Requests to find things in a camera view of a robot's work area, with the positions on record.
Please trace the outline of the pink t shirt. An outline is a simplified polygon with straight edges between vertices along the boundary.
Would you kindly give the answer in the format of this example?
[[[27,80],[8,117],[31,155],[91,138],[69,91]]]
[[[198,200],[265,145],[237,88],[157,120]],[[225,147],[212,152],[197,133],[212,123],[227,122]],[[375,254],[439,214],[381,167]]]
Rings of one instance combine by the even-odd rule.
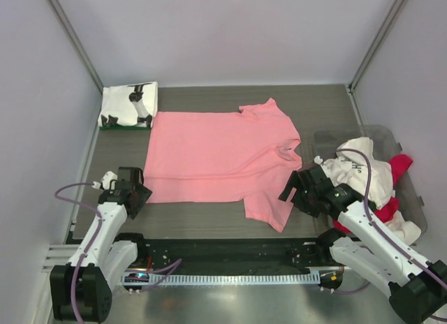
[[[282,232],[292,204],[279,199],[302,166],[301,137],[274,99],[237,112],[159,112],[144,167],[149,204],[242,201],[245,216]]]

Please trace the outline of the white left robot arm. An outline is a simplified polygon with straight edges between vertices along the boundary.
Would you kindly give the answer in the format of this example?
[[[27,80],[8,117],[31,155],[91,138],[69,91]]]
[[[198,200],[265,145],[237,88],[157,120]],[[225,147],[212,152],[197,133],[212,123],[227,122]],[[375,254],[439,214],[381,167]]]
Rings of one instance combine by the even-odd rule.
[[[102,323],[112,306],[112,292],[126,269],[142,267],[149,258],[140,233],[121,233],[136,218],[152,194],[143,171],[120,167],[107,172],[92,187],[101,191],[89,230],[75,253],[50,272],[52,313],[57,321]]]

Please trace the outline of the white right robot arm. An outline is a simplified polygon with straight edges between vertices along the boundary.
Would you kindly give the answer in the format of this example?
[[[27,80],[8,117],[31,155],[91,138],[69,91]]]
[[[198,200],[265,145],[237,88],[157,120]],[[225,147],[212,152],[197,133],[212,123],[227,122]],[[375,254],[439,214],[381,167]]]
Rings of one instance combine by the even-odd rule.
[[[348,228],[357,242],[336,228],[316,238],[317,261],[351,268],[388,298],[405,323],[423,323],[446,305],[446,264],[431,262],[405,244],[364,196],[346,184],[334,186],[321,166],[294,170],[279,199],[310,216],[334,217]]]

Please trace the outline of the white crumpled t shirt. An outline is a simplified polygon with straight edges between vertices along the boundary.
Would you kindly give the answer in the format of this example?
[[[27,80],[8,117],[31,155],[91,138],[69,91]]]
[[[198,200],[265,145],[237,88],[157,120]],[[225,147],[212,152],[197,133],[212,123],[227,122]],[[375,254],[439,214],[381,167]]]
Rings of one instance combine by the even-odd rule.
[[[373,157],[373,140],[368,137],[348,140],[338,149],[336,158],[323,160],[317,156],[315,163],[334,186],[347,184],[362,195],[367,177],[371,176],[368,199],[376,206],[374,213],[405,244],[413,244],[422,231],[414,222],[404,219],[395,197],[397,183],[413,164],[412,158],[398,154],[389,161],[378,161]]]

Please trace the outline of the folded green t shirt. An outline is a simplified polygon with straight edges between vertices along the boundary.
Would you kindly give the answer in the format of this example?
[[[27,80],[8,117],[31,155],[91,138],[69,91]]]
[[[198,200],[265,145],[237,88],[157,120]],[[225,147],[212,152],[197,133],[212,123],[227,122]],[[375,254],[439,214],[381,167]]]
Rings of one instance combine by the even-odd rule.
[[[118,130],[118,131],[148,131],[151,130],[151,127],[147,126],[99,126],[100,131],[111,131],[111,130]]]

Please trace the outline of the folded white printed t shirt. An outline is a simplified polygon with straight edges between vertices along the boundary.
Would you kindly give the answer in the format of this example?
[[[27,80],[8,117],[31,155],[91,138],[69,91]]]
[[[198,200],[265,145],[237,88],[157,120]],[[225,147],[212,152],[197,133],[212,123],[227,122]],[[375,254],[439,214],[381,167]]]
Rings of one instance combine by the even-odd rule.
[[[104,87],[99,128],[152,128],[158,112],[158,82]]]

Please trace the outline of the magenta crumpled t shirt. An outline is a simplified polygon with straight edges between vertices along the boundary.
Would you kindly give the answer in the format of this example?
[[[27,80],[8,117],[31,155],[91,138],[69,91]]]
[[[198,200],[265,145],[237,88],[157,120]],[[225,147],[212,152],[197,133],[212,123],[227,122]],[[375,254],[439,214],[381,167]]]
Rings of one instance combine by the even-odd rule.
[[[325,174],[334,186],[346,184],[360,195],[368,194],[368,200],[375,204],[375,214],[384,223],[389,222],[398,211],[400,202],[395,197],[395,186],[413,163],[406,154],[398,154],[391,160],[369,160],[355,152],[339,153],[335,159],[322,163]]]

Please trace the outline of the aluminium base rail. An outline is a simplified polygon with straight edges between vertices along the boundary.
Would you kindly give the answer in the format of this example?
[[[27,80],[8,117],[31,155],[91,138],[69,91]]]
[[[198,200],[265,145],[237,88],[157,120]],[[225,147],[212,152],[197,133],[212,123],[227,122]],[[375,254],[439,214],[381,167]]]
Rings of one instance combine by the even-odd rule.
[[[76,244],[50,245],[43,263],[43,272],[50,272],[55,265],[65,265],[70,257],[78,250]]]

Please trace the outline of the left aluminium frame post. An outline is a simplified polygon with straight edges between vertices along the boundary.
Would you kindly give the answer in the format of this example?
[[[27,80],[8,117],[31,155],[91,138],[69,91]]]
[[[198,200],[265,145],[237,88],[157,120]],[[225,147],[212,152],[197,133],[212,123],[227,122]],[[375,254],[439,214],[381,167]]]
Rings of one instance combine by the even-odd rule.
[[[54,13],[54,16],[56,17],[62,31],[65,33],[68,41],[72,45],[74,52],[76,53],[82,65],[88,72],[88,75],[90,76],[92,82],[95,84],[99,92],[102,93],[103,83],[96,69],[94,68],[94,65],[91,62],[91,59],[89,58],[89,55],[87,54],[80,38],[78,37],[75,29],[73,28],[71,21],[69,20],[66,12],[64,11],[63,6],[59,2],[59,0],[46,0],[46,1],[50,9]]]

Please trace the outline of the aluminium frame post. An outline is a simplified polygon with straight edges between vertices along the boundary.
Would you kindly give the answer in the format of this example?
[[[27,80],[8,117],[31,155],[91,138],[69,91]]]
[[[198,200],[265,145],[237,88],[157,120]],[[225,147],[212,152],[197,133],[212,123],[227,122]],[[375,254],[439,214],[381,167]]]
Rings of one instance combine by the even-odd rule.
[[[366,73],[373,58],[375,58],[376,54],[380,50],[407,2],[408,0],[393,0],[376,35],[374,36],[370,46],[368,47],[365,56],[363,57],[356,73],[354,74],[352,81],[347,85],[349,93],[353,93],[355,91],[363,75]]]
[[[90,76],[92,82],[95,84],[99,92],[102,93],[103,83],[96,69],[94,68],[94,65],[91,62],[91,59],[89,58],[89,55],[87,54],[80,38],[78,37],[75,29],[73,28],[71,21],[69,20],[66,12],[64,11],[63,6],[59,2],[59,0],[46,0],[46,1],[50,9],[54,13],[54,16],[56,17],[62,31],[65,33],[68,41],[72,45],[74,52],[76,53],[82,65],[88,72],[88,75]]]

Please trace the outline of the right aluminium frame post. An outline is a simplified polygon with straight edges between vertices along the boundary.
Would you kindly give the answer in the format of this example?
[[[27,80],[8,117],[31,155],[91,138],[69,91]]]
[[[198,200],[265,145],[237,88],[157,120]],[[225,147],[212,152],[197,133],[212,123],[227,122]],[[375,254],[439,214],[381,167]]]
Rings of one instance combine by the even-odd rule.
[[[366,73],[373,58],[375,58],[376,54],[380,50],[407,2],[408,0],[393,0],[376,35],[374,36],[370,46],[368,47],[365,56],[363,57],[356,73],[354,74],[352,81],[347,85],[349,93],[353,93],[355,91],[363,75]]]

